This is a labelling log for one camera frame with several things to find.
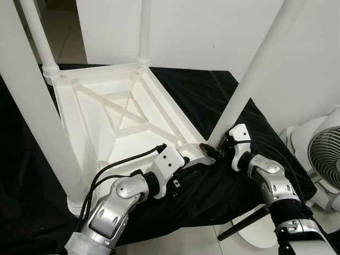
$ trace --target electric fan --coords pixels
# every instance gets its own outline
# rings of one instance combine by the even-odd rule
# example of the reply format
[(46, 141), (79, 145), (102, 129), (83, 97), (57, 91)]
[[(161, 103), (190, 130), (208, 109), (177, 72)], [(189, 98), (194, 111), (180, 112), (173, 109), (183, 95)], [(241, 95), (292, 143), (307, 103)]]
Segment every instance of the electric fan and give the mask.
[(280, 136), (317, 188), (312, 201), (326, 211), (340, 211), (340, 110)]

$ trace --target black connector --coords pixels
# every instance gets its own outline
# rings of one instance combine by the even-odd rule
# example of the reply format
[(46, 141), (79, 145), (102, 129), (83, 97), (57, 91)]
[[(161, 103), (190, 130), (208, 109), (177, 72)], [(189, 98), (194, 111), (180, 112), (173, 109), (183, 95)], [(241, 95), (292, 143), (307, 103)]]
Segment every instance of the black connector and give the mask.
[(141, 169), (138, 169), (138, 170), (133, 171), (133, 172), (130, 174), (130, 177), (133, 177), (133, 176), (138, 175), (138, 174), (143, 175), (143, 172), (142, 172)]
[(237, 144), (237, 141), (235, 141), (235, 139), (229, 135), (229, 131), (227, 131), (225, 133), (225, 140), (222, 143), (222, 146), (226, 146), (226, 147), (234, 147)]
[(246, 151), (240, 158), (239, 163), (237, 164), (238, 169), (242, 171), (248, 171), (249, 163), (253, 159), (255, 154)]
[(160, 187), (156, 175), (153, 172), (143, 174), (149, 188), (149, 197), (153, 197), (159, 193)]
[(156, 146), (156, 150), (157, 150), (158, 154), (160, 154), (165, 148), (166, 148), (165, 143), (163, 143), (162, 145)]
[(215, 160), (223, 159), (223, 155), (218, 150), (215, 150), (214, 147), (206, 143), (200, 143), (200, 149), (202, 150), (203, 154), (206, 155), (207, 157), (213, 158)]
[(188, 157), (184, 156), (183, 159), (184, 159), (184, 165), (186, 165), (187, 163), (190, 162), (190, 158), (188, 158)]

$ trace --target white base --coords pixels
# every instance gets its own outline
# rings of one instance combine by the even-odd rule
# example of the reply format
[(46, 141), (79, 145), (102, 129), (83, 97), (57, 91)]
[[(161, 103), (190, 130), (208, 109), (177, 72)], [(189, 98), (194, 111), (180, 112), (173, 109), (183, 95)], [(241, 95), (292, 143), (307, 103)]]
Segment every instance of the white base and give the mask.
[[(233, 219), (232, 224), (235, 225), (239, 223), (261, 207), (263, 207), (263, 205), (259, 205), (255, 209)], [(277, 237), (274, 234), (274, 229), (275, 225), (270, 215), (267, 215), (257, 222), (254, 222), (253, 224), (244, 228), (243, 230), (238, 231), (238, 234), (250, 245), (262, 249), (267, 249), (277, 244)]]
[(50, 72), (48, 72), (48, 71), (44, 70), (44, 68), (42, 68), (42, 75), (44, 76), (46, 83), (50, 86), (53, 86), (52, 79), (61, 77), (62, 73), (61, 73), (59, 67), (56, 65), (56, 69), (53, 70), (53, 71), (50, 71)]
[[(307, 121), (300, 126), (288, 127), (280, 135), (280, 138), (284, 141), (289, 151), (295, 156), (307, 173), (313, 169), (308, 158), (309, 141), (312, 138), (314, 130), (325, 118), (327, 117), (323, 116)], [(337, 202), (338, 200), (334, 200), (333, 195), (330, 195), (339, 194), (339, 191), (323, 179), (315, 183), (315, 186), (317, 193), (312, 200), (328, 212), (338, 211), (340, 209), (340, 203)]]
[[(91, 210), (94, 209), (98, 201), (97, 193), (94, 192), (91, 201)], [(83, 206), (83, 201), (77, 204), (71, 203), (69, 198), (67, 198), (67, 207), (69, 211), (77, 218), (80, 216), (80, 212)]]
[[(212, 164), (199, 143), (205, 142), (149, 67), (137, 63), (62, 72), (53, 79), (60, 116), (88, 183), (105, 165), (166, 143), (190, 158), (186, 167)], [(144, 171), (156, 153), (107, 171)], [(102, 197), (112, 181), (101, 185)]]

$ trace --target black cloth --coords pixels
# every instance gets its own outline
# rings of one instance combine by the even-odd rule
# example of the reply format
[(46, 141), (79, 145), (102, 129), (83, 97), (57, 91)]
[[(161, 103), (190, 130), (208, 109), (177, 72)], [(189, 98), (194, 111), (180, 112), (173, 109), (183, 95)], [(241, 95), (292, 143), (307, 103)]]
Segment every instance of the black cloth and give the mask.
[[(60, 65), (76, 69), (90, 65)], [(152, 72), (208, 139), (237, 81), (227, 71), (151, 68)], [(54, 99), (53, 90), (49, 87)], [(75, 230), (77, 219), (68, 211), (66, 195), (0, 80), (0, 254), (51, 254), (61, 250)], [(239, 122), (254, 140), (278, 149), (290, 162), (305, 199), (315, 187), (289, 153), (265, 117), (250, 100)], [(253, 152), (282, 160), (270, 149), (251, 145)], [(211, 166), (197, 164), (182, 180), (178, 196), (148, 199), (130, 214), (118, 245), (166, 235), (180, 227), (223, 224), (262, 203), (258, 187), (244, 173), (231, 170), (232, 155)], [(292, 180), (289, 171), (287, 177)]]
[(329, 234), (330, 240), (335, 248), (340, 251), (340, 229)]

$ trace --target floor tile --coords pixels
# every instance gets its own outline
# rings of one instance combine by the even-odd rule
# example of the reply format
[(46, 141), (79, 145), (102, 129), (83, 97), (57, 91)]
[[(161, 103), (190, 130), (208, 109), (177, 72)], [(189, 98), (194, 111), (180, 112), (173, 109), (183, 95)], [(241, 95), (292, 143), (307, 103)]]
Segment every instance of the floor tile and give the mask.
[(86, 64), (87, 60), (83, 41), (67, 39), (60, 55), (59, 63)]
[(322, 226), (326, 233), (331, 233), (339, 230), (340, 228), (340, 213), (339, 212), (326, 212), (317, 204), (311, 207), (314, 218)]
[(82, 40), (83, 39), (78, 16), (72, 22), (71, 29), (69, 33), (67, 34), (67, 39), (71, 39), (71, 40)]
[[(231, 223), (214, 226), (216, 234), (219, 235), (223, 231), (232, 226)], [(238, 234), (234, 234), (227, 239), (219, 242), (223, 255), (241, 254), (241, 255), (273, 255), (278, 254), (278, 245), (268, 249), (256, 248), (244, 241)]]
[[(37, 48), (36, 48), (36, 45), (35, 45), (33, 39), (29, 39), (28, 41), (31, 45), (32, 51), (34, 53), (34, 56), (36, 57), (37, 62), (40, 64), (41, 59), (39, 57), (39, 54), (38, 54), (38, 51), (37, 51)], [(56, 63), (58, 63), (60, 54), (61, 54), (63, 46), (64, 46), (64, 43), (65, 43), (65, 40), (63, 40), (63, 39), (48, 39), (48, 44), (51, 48), (53, 58), (54, 58), (54, 61)]]
[(156, 239), (117, 248), (118, 255), (222, 255), (213, 226), (181, 228)]
[[(47, 39), (66, 39), (75, 15), (77, 14), (69, 11), (46, 10), (40, 20)], [(28, 25), (25, 26), (25, 32), (31, 39)]]

